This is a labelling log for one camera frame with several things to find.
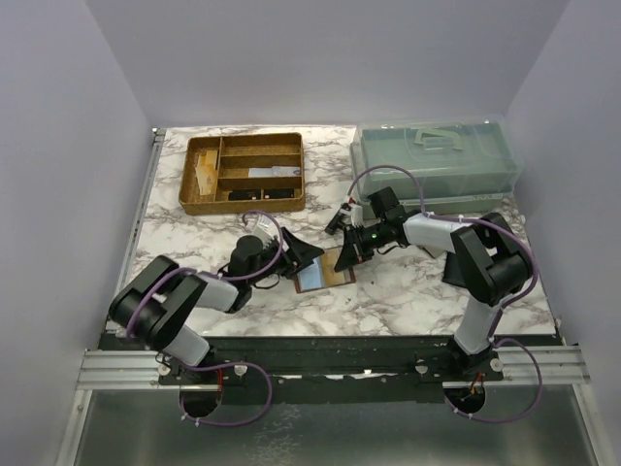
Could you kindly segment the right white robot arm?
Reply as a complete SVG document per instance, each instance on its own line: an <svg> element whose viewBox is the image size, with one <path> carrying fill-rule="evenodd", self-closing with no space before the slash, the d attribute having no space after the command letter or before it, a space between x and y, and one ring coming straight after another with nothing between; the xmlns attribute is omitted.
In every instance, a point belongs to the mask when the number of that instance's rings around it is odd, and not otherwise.
<svg viewBox="0 0 621 466"><path fill-rule="evenodd" d="M497 213L453 218L408 211L390 187L373 193L370 200L377 223L365 226L358 222L355 217L360 207L348 198L325 227L329 235L343 232L334 270L341 272L367 262L388 244L446 252L443 280L469 292L462 321L447 343L446 368L457 380L470 379L492 349L505 307L530 292L525 284L536 284L533 255Z"/></svg>

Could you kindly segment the gold card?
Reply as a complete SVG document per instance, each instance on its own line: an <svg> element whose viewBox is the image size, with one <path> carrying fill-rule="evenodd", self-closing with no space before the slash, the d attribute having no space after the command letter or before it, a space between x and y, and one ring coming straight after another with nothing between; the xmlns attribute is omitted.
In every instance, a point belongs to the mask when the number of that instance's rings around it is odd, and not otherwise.
<svg viewBox="0 0 621 466"><path fill-rule="evenodd" d="M202 151L196 161L195 178L201 196L214 194L217 181L218 150Z"/></svg>

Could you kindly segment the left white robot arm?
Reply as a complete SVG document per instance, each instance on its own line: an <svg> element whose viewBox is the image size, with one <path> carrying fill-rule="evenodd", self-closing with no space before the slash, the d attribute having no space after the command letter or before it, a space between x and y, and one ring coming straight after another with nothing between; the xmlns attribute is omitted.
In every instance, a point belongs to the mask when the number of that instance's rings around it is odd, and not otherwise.
<svg viewBox="0 0 621 466"><path fill-rule="evenodd" d="M194 383L214 374L208 341L186 321L198 306L226 314L240 310L256 284L270 276L292 279L311 266L324 249L306 243L286 228L265 240L258 234L241 237L228 264L217 275L200 275L159 255L113 299L109 318L126 336L181 362Z"/></svg>

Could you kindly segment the blue credit card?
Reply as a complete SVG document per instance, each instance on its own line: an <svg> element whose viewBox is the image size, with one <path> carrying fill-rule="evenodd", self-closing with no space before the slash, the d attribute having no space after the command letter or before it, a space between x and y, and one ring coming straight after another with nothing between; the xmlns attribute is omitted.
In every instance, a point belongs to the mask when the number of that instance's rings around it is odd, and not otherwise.
<svg viewBox="0 0 621 466"><path fill-rule="evenodd" d="M319 257L317 257L311 265L298 273L297 283L300 292L317 290L324 287L323 272Z"/></svg>

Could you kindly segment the brown leather card holder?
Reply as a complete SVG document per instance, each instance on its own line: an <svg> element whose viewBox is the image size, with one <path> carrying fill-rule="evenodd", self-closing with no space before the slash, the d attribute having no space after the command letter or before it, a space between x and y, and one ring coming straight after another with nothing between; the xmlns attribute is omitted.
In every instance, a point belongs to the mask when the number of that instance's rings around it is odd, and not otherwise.
<svg viewBox="0 0 621 466"><path fill-rule="evenodd" d="M341 247L330 248L327 249L323 255L319 258L321 260L321 267L323 272L324 279L324 287L321 289L343 286L346 284L355 283L355 275L352 268L349 268L342 272L335 272L334 266L337 262L337 259L341 253ZM297 293L305 293L300 292L298 283L297 283L297 275L294 278L295 289Z"/></svg>

